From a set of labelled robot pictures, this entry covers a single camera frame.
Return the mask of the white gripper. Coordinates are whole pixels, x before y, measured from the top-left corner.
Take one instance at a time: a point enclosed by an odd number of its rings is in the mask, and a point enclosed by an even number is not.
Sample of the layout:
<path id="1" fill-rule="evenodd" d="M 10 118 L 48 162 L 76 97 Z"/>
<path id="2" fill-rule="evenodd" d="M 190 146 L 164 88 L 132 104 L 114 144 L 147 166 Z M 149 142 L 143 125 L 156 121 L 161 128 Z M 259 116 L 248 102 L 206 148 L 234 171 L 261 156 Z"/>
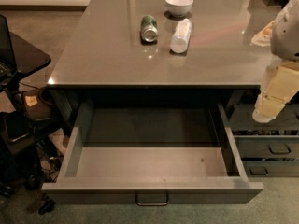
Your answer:
<path id="1" fill-rule="evenodd" d="M 270 45 L 274 55 L 290 60 L 271 64 L 263 74 L 252 118 L 268 123 L 299 92 L 299 62 L 293 62 L 299 60 L 299 0 L 290 0 L 275 20 L 251 39 L 251 43 L 261 47 Z"/>

